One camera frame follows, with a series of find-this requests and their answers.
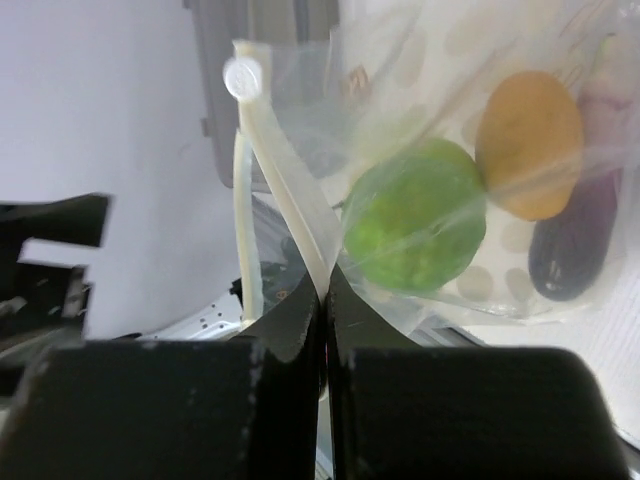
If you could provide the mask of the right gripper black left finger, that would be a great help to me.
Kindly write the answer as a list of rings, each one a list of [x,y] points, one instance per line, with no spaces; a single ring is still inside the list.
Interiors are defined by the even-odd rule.
[[[26,369],[5,479],[310,479],[321,307],[309,278],[226,341],[94,341]]]

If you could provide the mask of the green toy fruit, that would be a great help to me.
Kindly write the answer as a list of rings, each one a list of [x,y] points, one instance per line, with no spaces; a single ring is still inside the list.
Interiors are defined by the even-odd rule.
[[[343,246],[367,281],[427,295],[459,276],[486,234],[486,199],[472,157],[433,138],[366,171],[344,201]]]

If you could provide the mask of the orange toy lemon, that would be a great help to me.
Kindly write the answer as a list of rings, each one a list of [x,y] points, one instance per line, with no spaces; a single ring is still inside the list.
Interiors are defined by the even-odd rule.
[[[568,204],[585,149],[579,108],[544,71],[523,71],[490,95],[477,129],[475,160],[492,200],[512,215],[545,220]]]

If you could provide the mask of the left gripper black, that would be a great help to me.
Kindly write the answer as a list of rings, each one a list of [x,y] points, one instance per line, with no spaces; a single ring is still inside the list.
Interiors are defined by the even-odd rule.
[[[99,248],[110,196],[90,193],[51,203],[1,205],[1,357],[81,332],[92,284],[87,267],[24,260],[30,240]]]

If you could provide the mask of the purple toy eggplant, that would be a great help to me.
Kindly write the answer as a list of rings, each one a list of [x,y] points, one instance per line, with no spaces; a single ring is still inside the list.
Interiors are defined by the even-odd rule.
[[[578,96],[585,155],[583,172],[564,210],[536,224],[529,275],[552,301],[582,295],[599,277],[618,211],[629,122],[637,107],[639,67],[631,42],[609,34]]]

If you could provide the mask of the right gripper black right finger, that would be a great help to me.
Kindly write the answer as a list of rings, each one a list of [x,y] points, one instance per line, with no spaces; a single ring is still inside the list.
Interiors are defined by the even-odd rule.
[[[557,348],[421,346],[340,270],[326,297],[338,479],[627,479],[599,385]]]

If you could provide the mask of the clear zip top bag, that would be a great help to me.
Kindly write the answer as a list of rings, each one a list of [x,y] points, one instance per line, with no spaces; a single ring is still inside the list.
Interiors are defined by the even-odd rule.
[[[233,180],[245,320],[259,319],[302,277],[326,298],[334,270],[402,330],[431,314],[458,325],[571,321],[605,302],[636,247],[630,175],[639,169],[639,88],[605,263],[570,301],[535,289],[529,249],[543,220],[520,219],[492,200],[475,139],[490,95],[515,73],[551,74],[578,107],[609,34],[631,42],[639,67],[635,1],[393,1],[346,16],[326,40],[236,41],[223,78],[239,114]],[[432,294],[402,294],[350,268],[343,204],[366,171],[433,138],[458,144],[476,164],[486,234],[455,279]]]

